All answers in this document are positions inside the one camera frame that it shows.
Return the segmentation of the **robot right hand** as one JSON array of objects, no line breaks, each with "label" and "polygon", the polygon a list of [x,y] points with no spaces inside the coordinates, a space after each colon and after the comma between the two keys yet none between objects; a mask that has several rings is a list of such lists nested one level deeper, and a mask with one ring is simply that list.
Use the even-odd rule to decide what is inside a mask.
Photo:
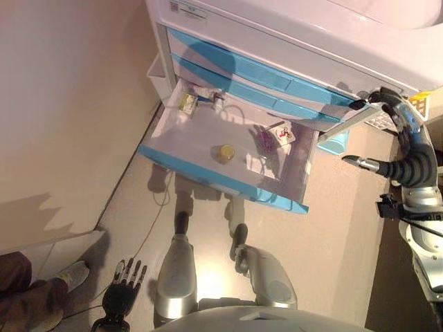
[{"label": "robot right hand", "polygon": [[428,130],[416,108],[397,92],[386,87],[373,91],[368,103],[379,103],[394,122],[403,158],[381,161],[348,155],[342,160],[361,169],[397,181],[407,188],[437,185],[437,158]]}]

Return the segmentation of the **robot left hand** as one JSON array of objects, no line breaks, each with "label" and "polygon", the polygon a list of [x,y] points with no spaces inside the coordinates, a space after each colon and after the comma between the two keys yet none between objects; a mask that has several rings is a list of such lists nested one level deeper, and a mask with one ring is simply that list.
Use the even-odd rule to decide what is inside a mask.
[{"label": "robot left hand", "polygon": [[132,310],[141,284],[145,278],[147,266],[141,260],[122,259],[117,263],[113,279],[105,291],[102,307],[105,317],[114,322],[123,322]]}]

